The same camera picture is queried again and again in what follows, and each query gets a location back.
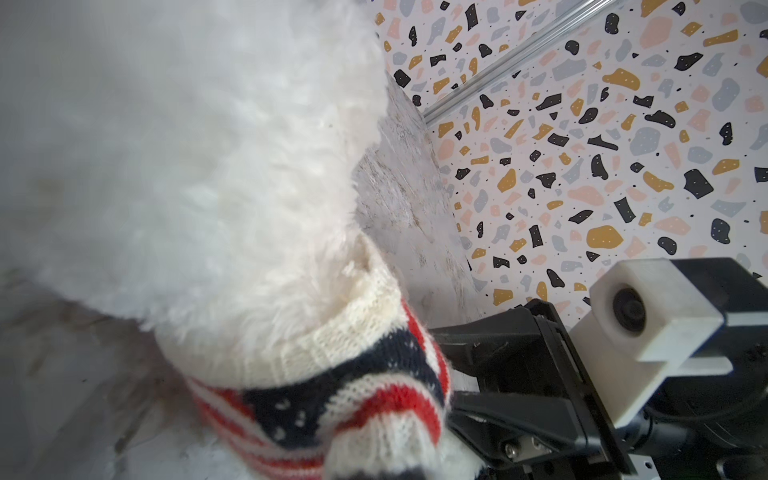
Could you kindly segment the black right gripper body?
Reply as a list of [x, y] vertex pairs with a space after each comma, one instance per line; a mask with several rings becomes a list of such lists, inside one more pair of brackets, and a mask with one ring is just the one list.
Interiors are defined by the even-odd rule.
[[431, 332], [453, 368], [478, 383], [456, 391], [448, 426], [489, 479], [631, 479], [618, 438], [553, 304], [534, 299]]

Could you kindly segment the red white striped knit sweater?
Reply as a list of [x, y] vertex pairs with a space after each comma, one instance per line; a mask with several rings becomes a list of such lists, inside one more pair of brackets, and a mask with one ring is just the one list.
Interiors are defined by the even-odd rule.
[[261, 479], [436, 479], [452, 388], [378, 248], [356, 240], [348, 300], [269, 348], [158, 332], [220, 440]]

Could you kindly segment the white plush teddy bear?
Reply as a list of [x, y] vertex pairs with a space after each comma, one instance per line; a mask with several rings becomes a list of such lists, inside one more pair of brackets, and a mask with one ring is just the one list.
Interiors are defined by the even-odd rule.
[[[272, 347], [351, 296], [387, 108], [358, 1], [5, 1], [2, 254], [155, 339]], [[474, 479], [446, 417], [436, 479]]]

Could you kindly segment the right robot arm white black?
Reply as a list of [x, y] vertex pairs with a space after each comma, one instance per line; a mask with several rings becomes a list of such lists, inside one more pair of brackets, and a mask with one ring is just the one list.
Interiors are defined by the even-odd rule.
[[763, 479], [767, 289], [730, 258], [623, 261], [566, 327], [542, 300], [439, 328], [494, 479]]

